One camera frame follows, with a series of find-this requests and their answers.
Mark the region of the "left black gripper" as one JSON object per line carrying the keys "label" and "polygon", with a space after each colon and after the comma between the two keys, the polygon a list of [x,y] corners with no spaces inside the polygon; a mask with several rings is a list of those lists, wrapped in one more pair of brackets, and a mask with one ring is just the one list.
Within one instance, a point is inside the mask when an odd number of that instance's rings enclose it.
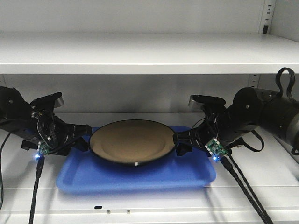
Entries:
{"label": "left black gripper", "polygon": [[90,136],[89,125],[66,124],[54,115],[53,104],[31,106],[15,88],[0,88],[0,128],[23,139],[22,148],[37,149],[39,143],[49,154],[67,155],[70,144],[81,152],[88,151],[82,136]]}

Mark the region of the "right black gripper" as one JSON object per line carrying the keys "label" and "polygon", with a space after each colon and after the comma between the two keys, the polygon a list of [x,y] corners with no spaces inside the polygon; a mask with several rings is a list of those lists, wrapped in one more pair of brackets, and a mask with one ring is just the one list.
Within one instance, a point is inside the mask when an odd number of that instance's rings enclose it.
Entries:
{"label": "right black gripper", "polygon": [[216,138],[225,149],[244,145],[253,152],[259,152],[259,149],[245,143],[242,136],[253,132],[264,147],[263,139],[254,131],[259,124],[263,107],[264,91],[251,87],[240,89],[236,93],[232,105],[228,108],[225,106],[203,106],[205,113],[203,123],[192,132],[183,131],[173,134],[173,142],[178,143],[176,155],[184,156],[193,151],[191,146],[182,142],[192,143],[193,141],[205,150],[205,144],[213,138]]}

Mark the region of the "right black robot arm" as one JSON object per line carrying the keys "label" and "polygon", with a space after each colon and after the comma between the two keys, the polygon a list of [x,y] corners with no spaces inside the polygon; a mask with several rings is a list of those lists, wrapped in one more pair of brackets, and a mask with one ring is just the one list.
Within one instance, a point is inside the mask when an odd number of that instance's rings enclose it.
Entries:
{"label": "right black robot arm", "polygon": [[295,149],[299,148],[299,106],[278,92],[246,87],[240,89],[229,107],[220,97],[192,95],[189,103],[205,113],[197,127],[173,135],[183,155],[192,147],[207,152],[206,144],[216,138],[225,149],[245,145],[242,137],[260,127]]}

